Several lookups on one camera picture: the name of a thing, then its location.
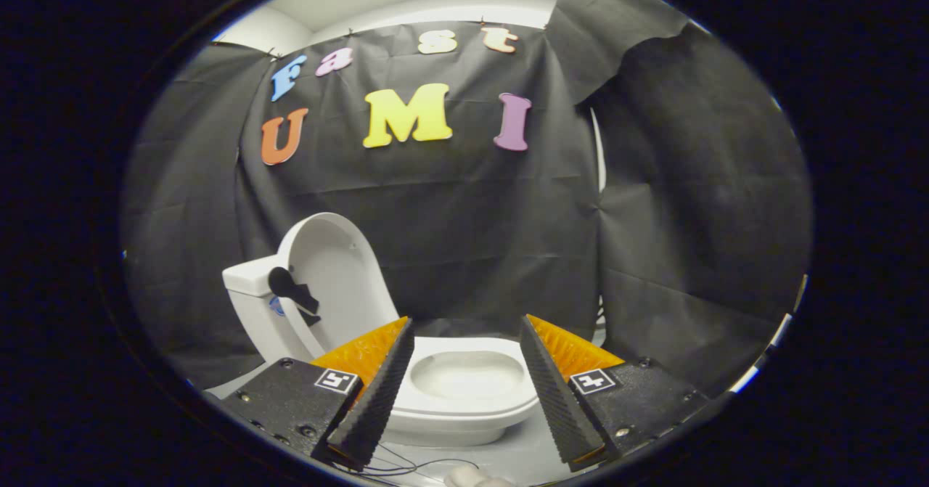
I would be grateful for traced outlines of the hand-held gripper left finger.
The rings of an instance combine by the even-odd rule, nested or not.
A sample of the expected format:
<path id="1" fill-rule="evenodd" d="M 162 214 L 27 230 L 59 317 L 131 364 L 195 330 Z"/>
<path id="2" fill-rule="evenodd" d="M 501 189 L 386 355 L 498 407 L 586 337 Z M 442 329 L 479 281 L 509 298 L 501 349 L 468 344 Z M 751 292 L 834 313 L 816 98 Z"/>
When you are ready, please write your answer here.
<path id="1" fill-rule="evenodd" d="M 266 438 L 322 463 L 368 466 L 414 353 L 402 317 L 311 362 L 284 357 L 220 401 Z"/>

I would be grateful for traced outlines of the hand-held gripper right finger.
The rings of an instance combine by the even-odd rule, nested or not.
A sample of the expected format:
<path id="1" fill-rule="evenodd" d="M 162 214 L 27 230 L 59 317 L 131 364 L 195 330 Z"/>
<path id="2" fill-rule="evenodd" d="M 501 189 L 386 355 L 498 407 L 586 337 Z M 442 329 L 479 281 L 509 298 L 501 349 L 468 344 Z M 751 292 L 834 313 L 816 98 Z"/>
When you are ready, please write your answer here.
<path id="1" fill-rule="evenodd" d="M 709 404 L 652 359 L 624 359 L 527 314 L 520 349 L 560 459 L 570 470 L 625 459 Z"/>

